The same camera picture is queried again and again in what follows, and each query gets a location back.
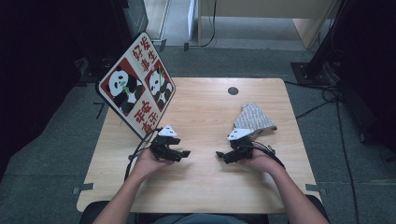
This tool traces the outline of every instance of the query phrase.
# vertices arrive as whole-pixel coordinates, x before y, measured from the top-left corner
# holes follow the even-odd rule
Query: red and white sign
[[[98,93],[141,139],[157,127],[175,90],[146,33],[134,41],[97,86]]]

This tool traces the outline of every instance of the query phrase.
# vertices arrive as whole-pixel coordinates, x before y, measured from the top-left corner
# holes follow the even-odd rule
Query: person's right hand
[[[269,174],[271,174],[275,169],[282,168],[282,166],[280,166],[271,157],[258,149],[253,149],[253,157],[251,159],[244,159],[238,163]]]

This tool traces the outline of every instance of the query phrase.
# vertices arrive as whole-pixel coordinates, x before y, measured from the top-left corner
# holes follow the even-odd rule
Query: wire
[[[334,68],[330,65],[330,63],[328,61],[324,62],[324,64],[323,64],[323,71],[328,75],[329,78],[331,78],[335,82],[340,81],[340,77],[335,74]]]
[[[191,48],[194,48],[194,47],[204,48],[204,47],[208,46],[210,43],[212,43],[213,39],[215,38],[215,34],[216,34],[216,23],[215,23],[215,21],[216,21],[216,7],[217,7],[217,4],[218,4],[218,0],[215,1],[215,5],[214,5],[214,8],[213,8],[213,24],[210,21],[210,17],[209,17],[209,23],[210,23],[210,25],[213,28],[212,37],[210,38],[209,42],[207,42],[206,44],[204,44],[204,45],[193,45],[193,46],[190,46]]]
[[[323,105],[326,105],[328,103],[334,103],[336,101],[338,101],[339,99],[341,99],[341,94],[337,94],[335,91],[339,91],[338,88],[336,86],[328,86],[328,87],[319,87],[319,86],[302,86],[299,85],[297,83],[293,83],[293,82],[289,82],[289,81],[284,81],[287,84],[290,85],[294,85],[294,86],[298,86],[298,87],[304,87],[304,88],[308,88],[308,89],[314,89],[314,90],[321,90],[321,96],[322,99],[325,101],[324,103],[317,105],[309,110],[307,110],[306,112],[304,112],[303,114],[296,116],[296,119],[300,119],[308,114],[310,114],[312,111],[317,110],[318,108],[322,107]],[[330,92],[333,95],[333,98],[328,99],[326,97],[326,92]]]
[[[271,157],[271,159],[273,159],[274,161],[276,161],[277,163],[279,163],[279,165],[281,165],[284,169],[286,169],[286,167],[285,167],[285,165],[282,163],[282,161],[275,155],[275,151],[274,151],[273,148],[271,148],[270,146],[266,147],[266,146],[263,145],[262,143],[255,142],[255,141],[252,141],[252,143],[256,143],[256,144],[258,144],[260,147],[248,146],[248,145],[238,145],[238,146],[239,146],[239,147],[251,147],[251,148],[258,149],[259,151],[265,153],[266,155],[268,155],[269,157]]]
[[[343,148],[344,159],[346,161],[346,169],[347,169],[347,173],[348,173],[348,176],[349,176],[350,185],[351,185],[351,188],[352,188],[352,198],[353,198],[353,203],[354,203],[354,206],[355,206],[355,219],[356,219],[356,223],[359,224],[360,221],[359,221],[358,200],[357,200],[357,197],[356,197],[355,183],[353,181],[352,172],[351,172],[350,165],[349,165],[349,160],[348,160],[348,157],[347,157],[347,148],[346,148],[346,144],[345,144],[344,130],[343,130],[343,125],[342,125],[342,122],[341,122],[341,115],[340,115],[339,102],[342,100],[341,93],[339,93],[339,94],[336,93],[336,91],[339,91],[336,86],[329,86],[329,87],[326,87],[326,88],[321,88],[321,87],[301,86],[301,85],[298,85],[296,83],[287,82],[287,81],[285,81],[285,83],[296,85],[296,86],[300,86],[300,87],[310,88],[310,89],[316,89],[316,90],[322,89],[321,96],[322,96],[323,100],[325,101],[325,103],[323,103],[321,105],[318,105],[318,106],[315,106],[314,108],[308,110],[307,112],[303,113],[302,115],[297,116],[296,119],[299,119],[299,118],[301,118],[303,116],[306,116],[310,112],[318,109],[319,107],[321,107],[323,105],[326,105],[327,103],[335,103],[336,104],[338,126],[339,126],[339,131],[340,131],[340,138],[341,138],[341,145],[342,145],[342,148]],[[331,99],[326,98],[326,96],[325,96],[326,92],[330,92],[333,95],[333,98],[331,98]]]
[[[355,183],[353,181],[352,172],[350,171],[350,166],[349,166],[349,160],[347,158],[347,149],[346,149],[346,144],[344,141],[343,124],[341,122],[340,106],[338,104],[338,101],[336,101],[336,106],[337,106],[338,126],[340,128],[341,144],[343,147],[344,158],[346,160],[346,169],[347,169],[347,173],[348,173],[349,180],[350,180],[350,186],[352,188],[352,198],[353,198],[353,204],[355,206],[355,218],[356,218],[356,223],[359,224],[360,222],[359,222],[358,200],[356,198]]]
[[[147,141],[146,141],[146,138],[148,138],[149,136],[151,136],[152,133],[154,133],[154,132],[156,132],[156,131],[160,131],[160,130],[161,130],[161,129],[153,129],[153,130],[151,130],[149,133],[147,133],[146,136],[142,139],[142,141],[140,141],[140,143],[139,143],[139,145],[137,146],[137,148],[134,150],[134,154],[132,154],[132,155],[130,155],[130,156],[128,157],[129,163],[128,163],[128,165],[126,166],[124,181],[128,178],[128,175],[129,175],[129,173],[130,173],[130,171],[131,171],[131,167],[132,167],[132,161],[134,160],[134,158],[137,157],[137,155],[138,155],[138,153],[139,153],[140,151],[149,148],[149,147],[140,148],[140,147],[143,145],[143,143],[147,142]]]

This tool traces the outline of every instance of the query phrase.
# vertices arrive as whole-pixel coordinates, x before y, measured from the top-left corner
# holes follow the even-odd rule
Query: crumpled gray cloth
[[[242,112],[233,123],[238,129],[252,129],[249,137],[256,136],[264,129],[276,130],[275,124],[262,112],[262,110],[254,103],[242,105]]]

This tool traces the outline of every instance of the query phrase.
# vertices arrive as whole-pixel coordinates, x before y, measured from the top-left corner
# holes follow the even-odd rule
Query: gray carpet floor
[[[164,37],[168,38],[167,43],[172,43],[169,32],[165,28]],[[184,51],[180,46],[186,40],[173,40],[175,44],[167,45],[160,53],[171,77],[279,77],[295,82],[290,62],[309,62],[315,53],[301,46],[223,47],[221,38],[215,47]],[[296,116],[324,103],[321,91],[286,86]],[[102,102],[93,84],[75,87],[46,130],[12,158],[0,184],[0,223],[78,223],[81,215],[76,208],[78,195],[72,194],[72,190],[83,183],[88,171],[107,110],[105,106],[99,114],[100,106],[94,103]],[[356,223],[348,161],[360,222],[395,223],[396,165],[385,162],[393,153],[382,146],[361,144],[360,132],[342,102],[339,111],[347,160],[336,103],[297,119],[330,220]],[[287,223],[287,217],[271,215],[270,222]]]

